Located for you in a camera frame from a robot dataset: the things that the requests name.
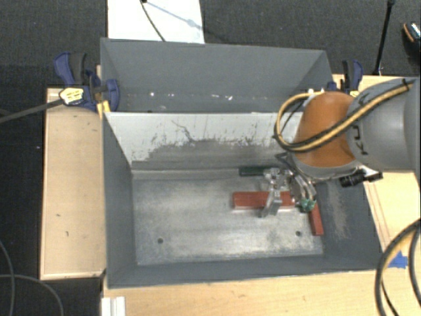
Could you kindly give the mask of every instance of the white paper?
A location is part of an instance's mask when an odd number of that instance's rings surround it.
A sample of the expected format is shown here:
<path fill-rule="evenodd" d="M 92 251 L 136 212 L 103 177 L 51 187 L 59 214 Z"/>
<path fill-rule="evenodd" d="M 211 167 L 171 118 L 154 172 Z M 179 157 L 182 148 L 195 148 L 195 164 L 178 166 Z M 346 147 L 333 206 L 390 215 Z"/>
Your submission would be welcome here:
<path fill-rule="evenodd" d="M 148 0 L 144 5 L 166 41 L 205 42 L 199 0 Z M 108 37 L 161 40 L 139 0 L 108 0 Z"/>

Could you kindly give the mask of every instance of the black carpet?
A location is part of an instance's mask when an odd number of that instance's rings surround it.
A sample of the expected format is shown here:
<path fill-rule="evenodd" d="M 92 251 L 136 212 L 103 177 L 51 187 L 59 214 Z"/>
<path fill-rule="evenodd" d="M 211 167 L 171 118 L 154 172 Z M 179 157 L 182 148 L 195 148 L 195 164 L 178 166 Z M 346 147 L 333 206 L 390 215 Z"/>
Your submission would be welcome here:
<path fill-rule="evenodd" d="M 107 0 L 0 0 L 0 109 L 43 103 L 48 84 L 60 80 L 53 57 L 84 51 L 99 62 L 106 36 Z M 200 0 L 205 41 L 323 49 L 333 72 L 341 60 L 374 69 L 387 0 Z M 420 73 L 419 53 L 405 45 L 402 23 L 420 22 L 421 0 L 396 0 L 382 61 L 383 73 Z M 37 277 L 43 170 L 43 115 L 0 124 L 0 240 L 16 273 Z M 0 254 L 0 274 L 7 273 Z M 67 316 L 99 314 L 99 280 L 53 284 Z M 0 314 L 7 314 L 9 282 L 0 279 Z M 42 287 L 18 282 L 16 315 L 58 315 Z"/>

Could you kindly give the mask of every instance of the blue clamp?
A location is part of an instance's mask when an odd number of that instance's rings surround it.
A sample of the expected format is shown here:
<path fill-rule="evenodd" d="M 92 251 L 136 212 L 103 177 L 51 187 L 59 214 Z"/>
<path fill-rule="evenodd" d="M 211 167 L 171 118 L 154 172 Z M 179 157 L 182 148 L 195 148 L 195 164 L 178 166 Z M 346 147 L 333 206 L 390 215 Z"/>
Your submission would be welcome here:
<path fill-rule="evenodd" d="M 357 60 L 342 61 L 344 79 L 341 79 L 340 90 L 347 93 L 348 95 L 355 90 L 358 90 L 364 71 L 361 63 Z M 328 82 L 326 86 L 328 91 L 338 90 L 337 84 L 334 81 Z"/>
<path fill-rule="evenodd" d="M 110 103 L 110 110 L 116 111 L 120 101 L 120 90 L 117 81 L 107 80 L 105 86 L 101 85 L 98 75 L 91 70 L 84 68 L 86 54 L 70 53 L 65 51 L 54 58 L 54 69 L 65 86 L 77 86 L 83 90 L 82 100 L 66 105 L 84 107 L 91 111 L 97 110 L 98 100 L 95 99 L 96 93 L 101 93 L 102 100 L 106 99 Z"/>

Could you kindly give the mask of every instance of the red block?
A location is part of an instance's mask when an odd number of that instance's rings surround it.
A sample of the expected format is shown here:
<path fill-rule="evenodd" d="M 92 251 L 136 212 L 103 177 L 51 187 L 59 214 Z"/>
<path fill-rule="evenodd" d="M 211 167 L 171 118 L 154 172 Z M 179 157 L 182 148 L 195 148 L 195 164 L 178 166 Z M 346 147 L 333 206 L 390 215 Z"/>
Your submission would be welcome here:
<path fill-rule="evenodd" d="M 232 203 L 235 209 L 258 209 L 266 205 L 269 192 L 234 192 Z M 282 206 L 294 206 L 289 191 L 281 192 Z"/>
<path fill-rule="evenodd" d="M 318 204 L 314 206 L 314 209 L 309 213 L 311 232 L 314 236 L 320 236 L 324 234 L 322 217 L 320 215 L 320 210 Z"/>

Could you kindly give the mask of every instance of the bin floor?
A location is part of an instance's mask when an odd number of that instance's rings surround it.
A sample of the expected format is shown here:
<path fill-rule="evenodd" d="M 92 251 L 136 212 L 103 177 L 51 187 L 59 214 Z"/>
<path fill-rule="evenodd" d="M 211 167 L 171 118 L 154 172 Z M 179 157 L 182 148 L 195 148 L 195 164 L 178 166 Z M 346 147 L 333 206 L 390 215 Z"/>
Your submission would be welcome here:
<path fill-rule="evenodd" d="M 264 219 L 256 210 L 233 210 L 232 193 L 260 190 L 261 177 L 178 172 L 161 179 L 156 172 L 133 175 L 138 265 L 323 253 L 308 215 L 295 208 Z"/>

